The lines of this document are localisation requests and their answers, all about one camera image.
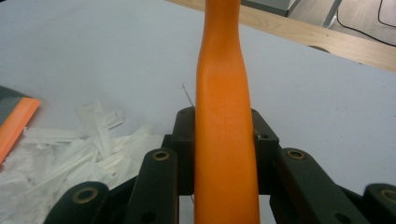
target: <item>cable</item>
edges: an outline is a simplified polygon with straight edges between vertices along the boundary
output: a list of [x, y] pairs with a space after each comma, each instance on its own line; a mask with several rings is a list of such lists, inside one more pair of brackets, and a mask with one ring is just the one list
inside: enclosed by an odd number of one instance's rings
[[390, 27], [393, 27], [393, 28], [396, 28], [396, 26], [394, 26], [394, 25], [390, 25], [388, 23], [382, 22], [381, 19], [379, 18], [379, 15], [381, 14], [382, 1], [383, 0], [381, 0], [381, 3], [379, 4], [379, 8], [378, 8], [378, 21], [379, 21], [379, 23], [387, 25], [387, 26], [390, 26]]
[[345, 25], [344, 25], [343, 23], [341, 23], [340, 20], [338, 19], [338, 10], [337, 10], [336, 18], [337, 18], [338, 23], [340, 23], [341, 26], [343, 26], [343, 27], [345, 27], [345, 28], [347, 28], [347, 29], [349, 29], [349, 30], [353, 30], [353, 31], [359, 32], [359, 33], [361, 33], [361, 34], [363, 34], [363, 35], [367, 35], [368, 37], [370, 37], [370, 38], [372, 38], [372, 39], [374, 39], [374, 40], [376, 40], [376, 41], [378, 41], [378, 42], [381, 42], [381, 43], [383, 43], [383, 44], [386, 44], [386, 45], [389, 45], [389, 46], [392, 46], [392, 47], [396, 47], [396, 45], [392, 45], [392, 44], [390, 44], [390, 43], [388, 43], [388, 42], [385, 42], [385, 41], [383, 41], [383, 40], [380, 40], [380, 39], [378, 39], [378, 38], [375, 38], [375, 37], [373, 37], [372, 35], [369, 35], [369, 34], [364, 33], [363, 31], [360, 31], [360, 30], [358, 30], [358, 29], [355, 29], [355, 28], [352, 28], [352, 27], [349, 27], [349, 26], [345, 26]]

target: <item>white shredded material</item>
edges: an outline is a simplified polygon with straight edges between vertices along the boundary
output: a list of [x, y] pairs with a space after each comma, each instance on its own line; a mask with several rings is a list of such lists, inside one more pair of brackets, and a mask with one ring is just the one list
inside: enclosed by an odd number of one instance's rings
[[110, 189], [136, 176], [145, 154], [161, 147], [163, 135], [143, 125], [117, 138], [109, 130], [121, 125], [121, 111], [105, 113], [98, 101], [76, 110], [77, 130], [29, 128], [0, 173], [0, 223], [43, 223], [53, 205], [70, 188], [100, 181]]

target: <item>orange strip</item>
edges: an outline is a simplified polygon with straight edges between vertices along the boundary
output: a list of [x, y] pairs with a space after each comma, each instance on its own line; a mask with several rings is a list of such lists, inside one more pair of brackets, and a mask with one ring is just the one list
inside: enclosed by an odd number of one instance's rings
[[37, 99], [21, 98], [0, 127], [0, 164], [3, 163], [8, 152], [39, 105], [40, 101]]
[[197, 69], [195, 223], [260, 223], [239, 0], [207, 0]]

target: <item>floor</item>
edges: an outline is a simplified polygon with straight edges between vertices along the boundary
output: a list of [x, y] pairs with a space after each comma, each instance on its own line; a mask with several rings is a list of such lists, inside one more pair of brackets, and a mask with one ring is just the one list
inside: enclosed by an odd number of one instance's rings
[[[328, 14], [333, 0], [301, 0], [289, 18], [320, 26]], [[381, 24], [377, 20], [380, 0], [343, 0], [338, 19], [346, 26], [358, 29], [380, 40], [396, 45], [396, 28]], [[383, 0], [381, 21], [396, 26], [396, 1]], [[356, 31], [341, 26], [334, 20], [329, 29], [349, 35], [371, 39]]]

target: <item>table surface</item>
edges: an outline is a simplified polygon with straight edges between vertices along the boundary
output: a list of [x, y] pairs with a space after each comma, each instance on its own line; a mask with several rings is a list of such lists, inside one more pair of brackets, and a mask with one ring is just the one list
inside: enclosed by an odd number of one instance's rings
[[[74, 130], [74, 109], [97, 99], [125, 112], [116, 136], [146, 123], [170, 133], [177, 111], [190, 106], [182, 84], [195, 99], [203, 12], [140, 0], [13, 0], [1, 8], [0, 83], [42, 101], [31, 126]], [[355, 192], [396, 185], [393, 72], [245, 25], [240, 39], [251, 105], [282, 147], [310, 153]], [[262, 212], [271, 223], [267, 205]], [[182, 214], [191, 220], [191, 210]]]
[[[202, 11], [205, 9], [205, 0], [168, 1]], [[268, 34], [277, 35], [307, 46], [321, 47], [334, 55], [396, 73], [396, 48], [391, 46], [277, 16], [251, 7], [241, 6], [240, 22]]]

